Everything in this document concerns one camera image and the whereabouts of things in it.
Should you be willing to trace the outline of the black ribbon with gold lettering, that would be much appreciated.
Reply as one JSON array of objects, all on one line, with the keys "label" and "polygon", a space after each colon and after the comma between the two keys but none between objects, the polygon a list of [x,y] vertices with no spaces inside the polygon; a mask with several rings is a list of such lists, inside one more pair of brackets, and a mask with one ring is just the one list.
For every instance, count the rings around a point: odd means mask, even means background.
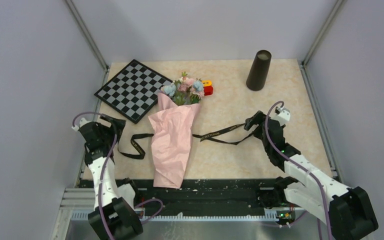
[{"label": "black ribbon with gold lettering", "polygon": [[[236,146],[236,145],[240,144],[241,142],[245,141],[246,139],[248,139],[250,137],[253,137],[254,133],[251,132],[250,134],[245,136],[243,139],[241,139],[239,141],[233,141],[233,142],[228,142],[228,141],[216,139],[216,137],[220,136],[220,135],[223,135],[223,134],[226,134],[226,133],[229,133],[229,132],[232,132],[233,130],[241,128],[242,126],[245,126],[245,124],[244,123],[236,124],[236,125],[233,125],[233,126],[229,126],[229,127],[223,128],[221,130],[217,130],[217,131],[214,131],[214,132],[210,132],[210,133],[204,134],[204,135],[193,134],[192,137],[200,139],[201,142],[202,141],[211,141],[211,142],[216,142],[216,143],[221,143],[221,144],[228,144],[228,145],[235,145]],[[136,152],[137,152],[136,154],[122,152],[120,150],[119,146],[117,147],[117,151],[120,154],[122,154],[123,156],[127,157],[127,158],[134,159],[134,160],[143,160],[145,158],[145,156],[146,156],[146,152],[136,142],[136,140],[141,140],[141,139],[145,139],[145,138],[151,138],[153,136],[154,136],[153,133],[140,133],[140,134],[133,134],[131,136],[130,144],[136,150]]]}]

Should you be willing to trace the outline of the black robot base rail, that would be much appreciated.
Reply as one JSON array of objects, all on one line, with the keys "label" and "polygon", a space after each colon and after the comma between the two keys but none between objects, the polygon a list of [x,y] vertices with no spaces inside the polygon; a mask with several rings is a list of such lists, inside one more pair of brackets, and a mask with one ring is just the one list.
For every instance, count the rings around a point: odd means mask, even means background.
[{"label": "black robot base rail", "polygon": [[181,187],[154,187],[151,179],[135,179],[134,204],[153,200],[141,207],[144,216],[156,217],[246,217],[264,216],[270,210],[291,211],[299,207],[275,192],[275,178],[186,179]]}]

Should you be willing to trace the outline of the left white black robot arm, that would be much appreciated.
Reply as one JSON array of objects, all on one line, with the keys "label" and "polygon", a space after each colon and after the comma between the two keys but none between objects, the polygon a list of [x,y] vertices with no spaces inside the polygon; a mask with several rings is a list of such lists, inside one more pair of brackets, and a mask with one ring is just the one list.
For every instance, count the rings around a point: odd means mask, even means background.
[{"label": "left white black robot arm", "polygon": [[121,186],[117,185],[114,161],[114,148],[126,121],[105,114],[99,117],[110,125],[82,117],[72,127],[85,140],[84,163],[92,173],[95,197],[93,212],[87,216],[88,222],[101,240],[132,240],[143,232],[134,209],[141,194],[129,178],[125,178]]}]

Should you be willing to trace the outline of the pink flower bouquet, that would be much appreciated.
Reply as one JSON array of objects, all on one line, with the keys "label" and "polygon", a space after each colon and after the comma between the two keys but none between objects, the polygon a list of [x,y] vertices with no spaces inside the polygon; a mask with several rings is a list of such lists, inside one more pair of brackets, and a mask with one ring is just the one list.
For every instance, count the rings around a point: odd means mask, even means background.
[{"label": "pink flower bouquet", "polygon": [[189,77],[185,71],[179,79],[160,89],[158,112],[148,117],[154,131],[151,139],[154,187],[180,189],[192,149],[193,123],[203,97],[203,82]]}]

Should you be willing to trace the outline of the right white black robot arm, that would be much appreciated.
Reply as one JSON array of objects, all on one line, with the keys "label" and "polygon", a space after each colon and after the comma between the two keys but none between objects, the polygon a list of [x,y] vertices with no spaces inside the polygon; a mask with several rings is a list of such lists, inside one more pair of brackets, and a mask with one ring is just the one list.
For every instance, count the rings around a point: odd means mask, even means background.
[{"label": "right white black robot arm", "polygon": [[289,203],[303,208],[327,227],[336,240],[361,240],[379,228],[368,193],[328,176],[294,146],[286,142],[284,127],[290,112],[282,108],[270,117],[258,111],[247,118],[245,130],[261,140],[269,161],[287,174],[276,180],[273,200],[279,206]]}]

